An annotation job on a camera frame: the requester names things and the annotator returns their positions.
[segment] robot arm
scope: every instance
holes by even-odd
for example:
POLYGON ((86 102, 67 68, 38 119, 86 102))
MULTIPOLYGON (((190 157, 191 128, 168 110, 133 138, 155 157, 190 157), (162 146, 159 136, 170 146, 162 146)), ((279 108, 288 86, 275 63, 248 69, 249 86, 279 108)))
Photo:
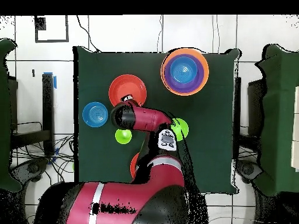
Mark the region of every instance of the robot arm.
POLYGON ((49 224, 40 220, 47 205, 51 205, 47 212, 55 212, 55 202, 48 200, 51 191, 60 213, 47 219, 55 224, 187 224, 185 181, 171 119, 161 111, 139 107, 132 99, 116 105, 111 118, 117 128, 147 132, 134 181, 80 183, 60 198, 57 191, 62 190, 55 187, 64 185, 50 187, 40 201, 39 208, 45 208, 36 216, 38 224, 49 224))

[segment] orange object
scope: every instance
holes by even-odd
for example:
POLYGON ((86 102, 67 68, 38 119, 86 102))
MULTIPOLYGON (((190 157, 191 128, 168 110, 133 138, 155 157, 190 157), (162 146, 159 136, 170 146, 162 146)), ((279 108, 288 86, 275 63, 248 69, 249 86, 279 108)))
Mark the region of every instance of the orange object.
POLYGON ((138 156, 139 156, 139 153, 137 153, 131 161, 130 172, 131 172, 132 178, 135 177, 135 167, 136 167, 136 162, 137 162, 138 156))
POLYGON ((121 98, 132 95, 142 106, 147 98, 147 89, 143 81, 134 75, 121 75, 113 80, 109 87, 109 99, 113 106, 121 102, 121 98))
POLYGON ((161 66, 161 78, 163 81, 163 84, 165 85, 165 87, 172 93, 176 94, 176 95, 181 95, 181 96, 189 96, 189 95, 193 95, 195 93, 197 93, 198 91, 200 91, 204 85, 206 84, 207 80, 208 80, 208 63, 206 61, 206 59, 202 56, 202 54, 197 51, 196 49, 192 49, 192 48, 180 48, 177 49, 175 51, 173 51, 172 53, 170 53, 163 61, 162 66, 161 66), (182 55, 182 54, 189 54, 194 56, 195 58, 197 58, 200 63, 203 66, 203 70, 204 70, 204 76, 203 76, 203 81, 202 83, 199 85, 199 87, 190 92, 190 93, 179 93, 177 91, 174 91, 173 89, 171 89, 171 87, 167 84, 167 81, 165 79, 165 75, 164 75, 164 71, 165 71, 165 67, 167 65, 167 63, 174 58, 177 55, 182 55))

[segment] floor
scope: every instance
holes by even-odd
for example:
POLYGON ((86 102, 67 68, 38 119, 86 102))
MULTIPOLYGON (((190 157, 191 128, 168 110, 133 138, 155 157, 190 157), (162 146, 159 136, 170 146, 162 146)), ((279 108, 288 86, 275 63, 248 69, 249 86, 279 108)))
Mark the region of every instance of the floor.
MULTIPOLYGON (((196 47, 205 53, 224 53, 230 48, 240 49, 243 134, 246 134, 248 126, 246 89, 249 82, 262 77, 254 63, 261 60, 263 47, 277 43, 289 51, 299 49, 296 15, 164 15, 163 19, 160 15, 79 16, 79 21, 90 32, 93 45, 101 51, 167 52, 179 47, 196 47)), ((38 31, 39 40, 65 39, 65 16, 46 16, 46 25, 46 30, 38 31)), ((95 51, 76 16, 68 16, 68 36, 69 42, 35 43, 33 16, 0 16, 0 38, 15 40, 18 45, 6 58, 9 74, 16 76, 19 82, 18 122, 42 122, 41 75, 52 72, 57 77, 57 88, 54 89, 57 141, 74 133, 72 46, 84 46, 95 51)), ((39 124, 25 124, 20 125, 18 131, 39 128, 39 124)), ((29 151, 38 151, 38 148, 30 146, 29 151)), ((67 144, 60 152, 72 154, 67 144)), ((18 153, 12 166, 23 162, 25 159, 22 157, 18 153)), ((72 163, 67 164, 65 170, 70 173, 63 173, 64 179, 72 181, 72 163)), ((48 166, 47 173, 52 183, 58 181, 52 166, 48 166)), ((236 195, 206 195, 210 224, 252 224, 255 212, 252 186, 244 184, 237 174, 235 185, 239 189, 236 195)), ((33 221, 39 198, 49 186, 50 179, 45 174, 40 181, 29 184, 26 194, 29 222, 33 221)))

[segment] dark green table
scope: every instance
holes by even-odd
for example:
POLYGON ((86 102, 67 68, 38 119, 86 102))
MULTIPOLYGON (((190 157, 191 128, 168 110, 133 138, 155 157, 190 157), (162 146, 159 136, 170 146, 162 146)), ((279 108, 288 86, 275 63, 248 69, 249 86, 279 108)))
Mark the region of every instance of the dark green table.
POLYGON ((254 183, 267 196, 282 191, 299 193, 299 173, 291 167, 295 87, 299 86, 299 53, 278 45, 264 48, 258 67, 267 93, 263 97, 264 123, 260 137, 263 173, 254 183))
POLYGON ((103 103, 110 112, 108 90, 122 74, 139 77, 147 88, 144 107, 173 113, 189 125, 186 138, 197 186, 202 193, 236 193, 231 185, 234 61, 239 51, 204 54, 210 70, 205 87, 182 97, 168 91, 160 68, 166 53, 92 53, 74 48, 79 85, 79 181, 130 182, 130 162, 139 152, 144 133, 133 131, 127 145, 116 142, 110 119, 100 128, 87 126, 82 111, 90 102, 103 103))

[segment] white stripe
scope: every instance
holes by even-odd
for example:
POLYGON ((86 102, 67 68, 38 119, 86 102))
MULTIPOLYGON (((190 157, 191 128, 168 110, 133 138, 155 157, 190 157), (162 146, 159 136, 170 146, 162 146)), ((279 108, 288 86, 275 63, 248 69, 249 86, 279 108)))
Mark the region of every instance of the white stripe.
MULTIPOLYGON (((93 195, 93 199, 92 202, 94 203, 100 203, 100 196, 102 195, 102 190, 104 188, 104 184, 102 184, 101 182, 99 182, 95 194, 93 195)), ((90 215, 89 215, 89 221, 88 224, 96 224, 96 217, 98 215, 97 214, 92 214, 92 207, 91 207, 91 211, 90 211, 90 215)))
POLYGON ((157 166, 157 165, 168 164, 168 165, 174 166, 177 169, 179 169, 180 171, 182 171, 182 165, 176 159, 174 159, 174 158, 170 158, 170 157, 158 157, 158 158, 155 158, 154 160, 151 160, 147 164, 147 166, 150 165, 151 163, 153 163, 153 167, 157 166))

